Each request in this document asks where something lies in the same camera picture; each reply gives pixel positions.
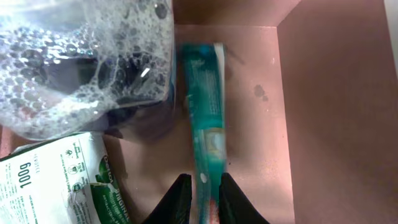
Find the logo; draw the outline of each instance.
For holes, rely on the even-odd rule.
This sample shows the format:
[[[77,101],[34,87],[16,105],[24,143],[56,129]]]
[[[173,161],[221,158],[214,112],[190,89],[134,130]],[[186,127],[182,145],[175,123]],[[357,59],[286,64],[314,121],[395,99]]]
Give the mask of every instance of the logo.
[[[75,165],[72,165],[72,166],[70,166],[69,168],[68,168],[68,173],[69,174],[76,174],[77,173],[77,166],[75,166]]]
[[[79,192],[83,188],[83,184],[81,183],[75,183],[72,187],[72,190],[74,193]]]
[[[108,163],[108,157],[104,156],[99,164],[99,175],[96,175],[96,180],[99,183],[112,184],[114,182],[114,177],[111,172],[111,167]]]
[[[65,151],[65,155],[67,155],[68,157],[70,157],[72,154],[73,154],[72,150]]]

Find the dark spot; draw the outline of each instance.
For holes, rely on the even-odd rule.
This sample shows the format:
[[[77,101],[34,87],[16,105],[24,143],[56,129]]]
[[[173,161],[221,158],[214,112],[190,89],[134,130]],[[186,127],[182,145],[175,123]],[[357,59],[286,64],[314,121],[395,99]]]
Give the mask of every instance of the dark spot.
[[[138,30],[136,28],[132,28],[130,30],[130,35],[132,35],[132,36],[136,35],[137,33],[138,33]]]
[[[118,32],[117,34],[113,35],[113,38],[115,38],[116,40],[124,40],[126,38],[126,33]]]
[[[159,76],[155,79],[156,84],[160,86],[164,86],[166,83],[166,80],[162,74],[159,74]]]
[[[134,52],[140,52],[141,48],[139,46],[134,46]]]
[[[33,106],[33,108],[35,108],[35,109],[37,109],[37,110],[42,109],[42,104],[39,103],[39,102],[34,102],[34,103],[32,104],[32,106]]]
[[[24,94],[24,98],[28,101],[36,101],[39,99],[39,94],[34,91],[27,91]]]
[[[4,54],[0,54],[0,62],[7,59],[7,56],[5,56]]]
[[[22,99],[18,99],[18,98],[11,99],[10,103],[12,103],[13,105],[15,105],[18,108],[25,105],[25,101]]]
[[[142,56],[142,65],[149,63],[149,57],[147,55]]]
[[[127,19],[130,15],[130,9],[127,9],[126,14],[123,16],[124,19]]]
[[[254,95],[256,97],[263,97],[266,94],[266,92],[262,89],[260,85],[256,85],[254,87]]]
[[[13,57],[13,58],[18,58],[19,57],[19,55],[17,53],[15,53],[15,52],[11,52],[10,56]]]
[[[75,56],[77,54],[77,47],[73,44],[68,44],[66,50],[68,56]]]
[[[98,88],[102,90],[107,87],[111,81],[111,69],[106,63],[101,65],[98,72]]]
[[[27,59],[25,64],[30,67],[40,67],[44,63],[43,56],[36,50],[26,50],[21,57]]]
[[[24,68],[20,71],[21,75],[23,75],[27,79],[31,79],[37,75],[40,75],[37,71],[31,69],[31,68]]]
[[[4,82],[7,83],[8,85],[14,85],[15,84],[15,82],[14,82],[14,80],[12,78],[6,78]]]
[[[86,95],[84,93],[80,93],[80,94],[77,94],[76,97],[77,98],[84,98],[84,97],[86,97]]]
[[[25,65],[22,62],[14,62],[16,68],[23,68]]]
[[[155,13],[159,19],[165,19],[167,17],[167,8],[162,3],[155,4]]]
[[[20,43],[15,43],[10,46],[10,49],[13,51],[21,51],[24,48],[20,45]]]
[[[34,83],[36,83],[36,84],[39,84],[39,85],[44,85],[44,83],[45,83],[44,78],[41,77],[41,76],[33,77],[33,78],[32,78],[32,81],[33,81]]]

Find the bubble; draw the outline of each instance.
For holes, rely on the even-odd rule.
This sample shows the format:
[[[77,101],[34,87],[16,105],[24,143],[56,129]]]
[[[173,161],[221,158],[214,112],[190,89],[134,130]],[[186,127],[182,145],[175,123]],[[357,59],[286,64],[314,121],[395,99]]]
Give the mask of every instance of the bubble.
[[[15,43],[10,46],[10,49],[15,52],[18,52],[18,51],[22,51],[24,48],[21,46],[20,43]]]
[[[22,93],[22,87],[19,85],[12,87],[12,90],[14,93]]]
[[[20,61],[14,62],[14,66],[15,66],[16,68],[23,68],[23,67],[25,67],[25,65],[24,65],[22,62],[20,62]]]
[[[7,85],[15,85],[15,81],[12,78],[6,78],[4,81]]]
[[[164,4],[155,4],[155,13],[159,19],[165,19],[167,17],[167,8]]]
[[[79,95],[76,96],[77,98],[84,98],[86,95],[84,93],[80,93]]]
[[[140,52],[140,51],[141,51],[141,48],[140,48],[139,46],[134,46],[134,51],[135,51],[135,52]]]
[[[32,107],[39,110],[39,109],[42,109],[43,104],[40,102],[34,102],[34,103],[32,103]]]
[[[40,67],[44,63],[44,58],[36,50],[26,50],[21,55],[25,59],[25,64],[30,67]]]
[[[40,96],[36,91],[27,91],[24,94],[24,98],[28,101],[37,101],[39,97]]]
[[[2,62],[5,59],[7,59],[7,56],[4,54],[0,54],[0,62]]]
[[[31,69],[31,68],[24,68],[20,71],[21,75],[23,75],[26,79],[30,80],[35,76],[40,75],[39,72]]]
[[[25,105],[25,101],[19,98],[10,99],[10,103],[15,105],[16,107],[20,108]]]
[[[18,85],[21,85],[25,82],[25,79],[22,77],[16,77],[15,82],[17,82]]]
[[[13,58],[19,58],[18,53],[15,53],[15,52],[11,52],[10,56],[13,57]]]
[[[33,77],[33,78],[32,78],[32,81],[33,81],[34,83],[36,83],[36,84],[39,84],[39,85],[44,85],[44,83],[45,83],[44,78],[41,77],[41,76]]]
[[[73,44],[68,44],[66,50],[68,56],[75,56],[77,54],[77,47]]]
[[[44,44],[47,47],[54,47],[56,45],[54,37],[49,37],[44,39]]]
[[[87,41],[84,41],[84,40],[79,41],[79,47],[80,47],[80,48],[83,48],[83,49],[88,49],[88,48],[90,48],[90,46],[88,45],[88,42],[87,42]]]
[[[136,34],[138,34],[138,30],[137,30],[136,28],[132,28],[132,29],[130,30],[130,35],[131,35],[131,36],[135,36]]]

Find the stain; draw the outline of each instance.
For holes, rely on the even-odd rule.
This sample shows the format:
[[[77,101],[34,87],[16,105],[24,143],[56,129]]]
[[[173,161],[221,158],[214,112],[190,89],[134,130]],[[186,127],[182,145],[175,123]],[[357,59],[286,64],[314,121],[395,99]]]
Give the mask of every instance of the stain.
[[[236,54],[234,51],[232,51],[231,48],[229,47],[225,47],[225,52],[227,55],[230,56],[230,58],[235,59],[236,61],[238,61],[241,65],[245,65],[245,61],[238,55]]]
[[[262,89],[262,86],[256,85],[254,87],[254,95],[256,97],[263,97],[265,94],[266,94],[266,92],[264,91],[264,89]]]

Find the foam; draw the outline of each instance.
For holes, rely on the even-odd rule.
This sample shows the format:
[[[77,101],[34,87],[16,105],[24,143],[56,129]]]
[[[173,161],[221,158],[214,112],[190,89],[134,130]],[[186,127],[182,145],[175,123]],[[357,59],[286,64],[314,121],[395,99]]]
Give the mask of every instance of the foam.
[[[77,29],[48,29],[40,19],[32,21],[31,12],[8,17],[0,27],[0,123],[26,138],[58,138],[119,107],[121,98],[148,103],[163,100],[168,91],[174,34],[171,0],[67,4],[85,15]],[[64,6],[45,8],[43,15]],[[67,58],[98,59],[91,81],[68,95],[48,87],[45,69]],[[150,71],[126,86],[120,83],[127,75],[121,64],[128,61]],[[98,78],[104,63],[111,69],[105,83]]]

